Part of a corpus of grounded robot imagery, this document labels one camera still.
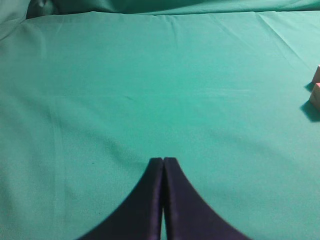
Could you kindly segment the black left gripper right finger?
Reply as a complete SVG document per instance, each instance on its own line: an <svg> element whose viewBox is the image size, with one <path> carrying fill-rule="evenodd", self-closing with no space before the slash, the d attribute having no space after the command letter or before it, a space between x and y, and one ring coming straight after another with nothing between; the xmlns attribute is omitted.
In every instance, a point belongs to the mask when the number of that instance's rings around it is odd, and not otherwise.
<svg viewBox="0 0 320 240"><path fill-rule="evenodd" d="M164 159L164 217L168 240L246 240L191 185L178 160Z"/></svg>

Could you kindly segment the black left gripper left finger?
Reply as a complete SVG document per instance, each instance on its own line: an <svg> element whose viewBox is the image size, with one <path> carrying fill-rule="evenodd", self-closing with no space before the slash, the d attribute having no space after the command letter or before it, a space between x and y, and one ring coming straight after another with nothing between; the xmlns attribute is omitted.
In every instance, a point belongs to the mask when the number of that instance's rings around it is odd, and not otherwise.
<svg viewBox="0 0 320 240"><path fill-rule="evenodd" d="M163 159L152 158L127 198L81 240L159 240L163 199Z"/></svg>

